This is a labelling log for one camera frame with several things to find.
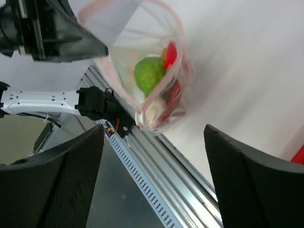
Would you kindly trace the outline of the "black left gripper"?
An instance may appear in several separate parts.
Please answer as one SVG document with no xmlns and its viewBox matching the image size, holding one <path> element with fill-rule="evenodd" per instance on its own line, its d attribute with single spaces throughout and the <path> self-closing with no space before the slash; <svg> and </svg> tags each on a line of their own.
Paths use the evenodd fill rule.
<svg viewBox="0 0 304 228">
<path fill-rule="evenodd" d="M 67 0 L 7 0 L 0 7 L 0 53 L 36 61 L 106 57 L 108 47 L 82 27 Z"/>
</svg>

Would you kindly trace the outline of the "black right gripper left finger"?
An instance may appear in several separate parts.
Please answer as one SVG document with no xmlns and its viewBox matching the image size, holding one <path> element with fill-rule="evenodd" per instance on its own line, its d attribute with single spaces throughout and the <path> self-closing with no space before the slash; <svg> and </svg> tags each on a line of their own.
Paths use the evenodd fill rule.
<svg viewBox="0 0 304 228">
<path fill-rule="evenodd" d="M 84 228 L 104 147 L 104 127 L 0 167 L 3 228 Z"/>
</svg>

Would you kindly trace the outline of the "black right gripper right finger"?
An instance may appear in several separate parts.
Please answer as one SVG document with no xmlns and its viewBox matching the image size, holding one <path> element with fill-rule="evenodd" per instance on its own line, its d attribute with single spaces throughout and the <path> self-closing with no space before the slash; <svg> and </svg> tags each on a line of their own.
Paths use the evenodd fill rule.
<svg viewBox="0 0 304 228">
<path fill-rule="evenodd" d="M 209 168 L 226 228 L 301 228 L 304 167 L 206 125 Z"/>
</svg>

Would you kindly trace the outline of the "clear zip top bag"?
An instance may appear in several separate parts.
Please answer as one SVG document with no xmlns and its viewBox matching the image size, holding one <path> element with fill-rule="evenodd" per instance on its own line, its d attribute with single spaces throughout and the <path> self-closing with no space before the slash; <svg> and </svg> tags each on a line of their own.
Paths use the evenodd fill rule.
<svg viewBox="0 0 304 228">
<path fill-rule="evenodd" d="M 141 130 L 165 130 L 185 115 L 193 68 L 173 8 L 162 0 L 94 0 L 78 22 L 107 46 L 95 64 Z"/>
</svg>

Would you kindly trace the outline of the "green bumpy custard apple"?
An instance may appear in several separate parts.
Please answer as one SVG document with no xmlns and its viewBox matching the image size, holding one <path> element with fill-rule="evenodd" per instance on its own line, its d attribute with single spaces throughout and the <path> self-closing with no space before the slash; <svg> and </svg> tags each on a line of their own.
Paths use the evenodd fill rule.
<svg viewBox="0 0 304 228">
<path fill-rule="evenodd" d="M 133 71 L 137 87 L 148 96 L 165 75 L 165 61 L 161 57 L 145 57 Z"/>
</svg>

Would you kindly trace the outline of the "orange toy food piece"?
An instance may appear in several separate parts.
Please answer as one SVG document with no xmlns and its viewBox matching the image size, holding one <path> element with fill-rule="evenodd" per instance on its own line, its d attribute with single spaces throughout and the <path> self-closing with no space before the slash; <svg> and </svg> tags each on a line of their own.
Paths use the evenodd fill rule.
<svg viewBox="0 0 304 228">
<path fill-rule="evenodd" d="M 162 52 L 162 55 L 161 55 L 161 58 L 165 59 L 166 58 L 166 54 L 167 54 L 167 47 L 163 49 L 163 52 Z"/>
</svg>

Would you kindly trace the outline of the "green celery stalk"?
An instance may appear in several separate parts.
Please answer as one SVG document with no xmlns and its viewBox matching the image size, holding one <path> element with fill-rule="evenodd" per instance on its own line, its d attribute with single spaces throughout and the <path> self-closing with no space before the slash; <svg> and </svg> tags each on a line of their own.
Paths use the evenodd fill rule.
<svg viewBox="0 0 304 228">
<path fill-rule="evenodd" d="M 141 108 L 146 102 L 148 96 L 145 96 L 137 87 L 133 73 L 127 85 L 129 86 L 132 98 L 139 106 L 139 109 L 135 112 L 136 124 L 140 127 L 144 126 L 145 128 L 152 129 L 165 109 L 165 101 L 158 95 L 147 105 L 146 110 L 142 111 Z"/>
</svg>

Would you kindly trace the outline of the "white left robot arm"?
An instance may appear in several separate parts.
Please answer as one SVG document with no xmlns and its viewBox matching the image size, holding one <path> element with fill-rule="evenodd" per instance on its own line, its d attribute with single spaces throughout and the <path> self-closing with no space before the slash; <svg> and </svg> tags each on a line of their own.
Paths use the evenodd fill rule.
<svg viewBox="0 0 304 228">
<path fill-rule="evenodd" d="M 8 0 L 0 9 L 0 51 L 35 61 L 108 56 L 107 46 L 78 24 L 66 0 Z M 116 105 L 98 87 L 27 92 L 0 85 L 0 114 L 66 113 L 112 117 Z M 0 167 L 3 228 L 84 228 L 104 147 L 98 125 L 45 152 Z"/>
</svg>

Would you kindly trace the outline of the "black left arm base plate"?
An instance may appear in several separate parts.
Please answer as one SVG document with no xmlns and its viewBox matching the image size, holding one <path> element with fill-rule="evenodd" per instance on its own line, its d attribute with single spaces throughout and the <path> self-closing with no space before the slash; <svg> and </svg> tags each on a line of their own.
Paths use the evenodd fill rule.
<svg viewBox="0 0 304 228">
<path fill-rule="evenodd" d="M 127 110 L 121 105 L 113 92 L 105 93 L 105 113 L 103 119 L 107 120 L 123 139 L 135 126 L 135 121 Z"/>
</svg>

